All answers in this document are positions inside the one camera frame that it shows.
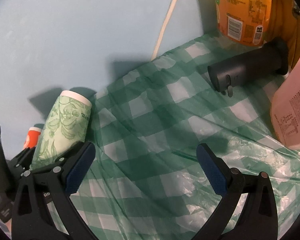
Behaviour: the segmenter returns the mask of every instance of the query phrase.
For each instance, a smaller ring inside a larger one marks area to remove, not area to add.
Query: barcode
[[[242,22],[228,16],[228,36],[240,41]]]
[[[261,36],[262,36],[262,33],[256,33],[254,35],[254,40],[260,40],[261,39]]]

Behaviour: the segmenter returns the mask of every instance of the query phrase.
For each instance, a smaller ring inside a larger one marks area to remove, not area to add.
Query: green floral cup
[[[43,127],[31,170],[53,163],[78,141],[84,142],[91,113],[91,103],[82,95],[63,91]]]

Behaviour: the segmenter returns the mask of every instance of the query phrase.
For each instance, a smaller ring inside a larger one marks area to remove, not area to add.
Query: blue gripper pad
[[[206,144],[197,147],[197,159],[214,192],[222,197],[225,196],[228,185],[226,175],[230,171],[226,163],[221,158],[217,158]]]
[[[66,177],[65,193],[67,195],[74,194],[78,191],[95,157],[96,149],[93,144],[90,144]]]

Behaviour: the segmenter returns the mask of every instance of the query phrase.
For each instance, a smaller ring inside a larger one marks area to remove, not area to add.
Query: pink bottle
[[[279,141],[300,149],[300,59],[274,94],[270,114]]]

